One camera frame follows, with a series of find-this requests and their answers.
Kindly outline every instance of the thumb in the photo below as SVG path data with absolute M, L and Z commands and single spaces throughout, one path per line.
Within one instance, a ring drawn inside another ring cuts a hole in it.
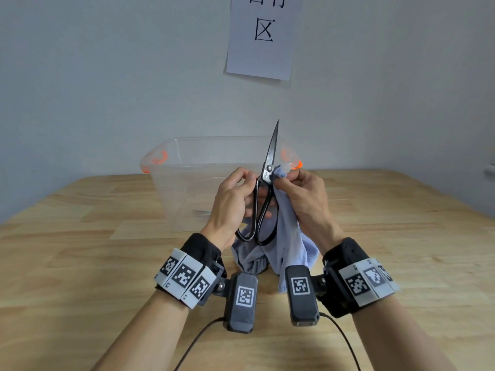
M 274 182 L 274 186 L 279 190 L 285 191 L 289 198 L 297 196 L 300 190 L 302 190 L 299 186 L 294 185 L 287 178 L 276 179 Z
M 236 187 L 236 190 L 238 190 L 238 192 L 240 192 L 245 198 L 252 193 L 255 185 L 256 185 L 256 174 L 254 174 L 254 172 L 249 171 L 246 178 L 244 179 L 244 183 L 241 186 Z

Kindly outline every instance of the fabric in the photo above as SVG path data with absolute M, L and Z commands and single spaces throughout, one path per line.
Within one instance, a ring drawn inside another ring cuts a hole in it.
M 284 171 L 278 167 L 273 174 L 285 177 Z M 244 272 L 259 274 L 268 264 L 280 276 L 278 290 L 286 292 L 285 268 L 288 266 L 304 265 L 311 268 L 318 257 L 318 248 L 299 228 L 298 219 L 292 208 L 287 194 L 274 188 L 279 205 L 277 236 L 266 246 L 259 246 L 254 241 L 242 242 L 236 238 L 232 245 L 232 254 L 238 267 Z M 266 239 L 272 232 L 277 216 L 265 218 L 260 230 L 260 239 Z M 243 230 L 246 235 L 251 230 L 251 222 Z

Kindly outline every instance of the scissors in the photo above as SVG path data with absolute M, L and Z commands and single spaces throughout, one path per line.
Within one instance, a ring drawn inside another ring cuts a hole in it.
M 275 130 L 273 130 L 272 139 L 270 141 L 270 146 L 268 147 L 268 152 L 266 154 L 265 162 L 263 163 L 263 170 L 261 171 L 261 175 L 256 180 L 256 186 L 254 187 L 254 191 L 252 192 L 252 222 L 251 222 L 251 231 L 249 234 L 244 237 L 241 234 L 241 231 L 237 229 L 236 236 L 242 242 L 250 242 L 254 239 L 254 241 L 260 246 L 266 246 L 269 244 L 275 236 L 277 235 L 277 223 L 275 223 L 275 227 L 272 230 L 272 233 L 268 238 L 261 240 L 259 239 L 259 232 L 261 229 L 261 225 L 263 224 L 263 220 L 265 218 L 266 210 L 270 205 L 270 201 L 275 196 L 275 191 L 273 190 L 273 180 L 272 174 L 275 167 L 273 166 L 273 162 L 275 160 L 275 149 L 277 147 L 277 136 L 278 136 L 278 124 L 275 126 Z M 258 217 L 258 191 L 260 186 L 268 186 L 268 195 L 266 196 L 265 202 L 263 203 L 263 207 L 261 207 L 261 212 Z

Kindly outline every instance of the metal bolt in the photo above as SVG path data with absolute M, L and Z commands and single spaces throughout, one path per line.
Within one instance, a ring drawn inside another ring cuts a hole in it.
M 216 286 L 215 290 L 216 291 L 222 291 L 225 288 L 225 284 L 223 282 L 219 282 L 218 285 Z

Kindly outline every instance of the paper sign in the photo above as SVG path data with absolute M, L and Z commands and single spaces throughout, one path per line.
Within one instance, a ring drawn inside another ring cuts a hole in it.
M 302 0 L 232 0 L 227 73 L 289 80 Z

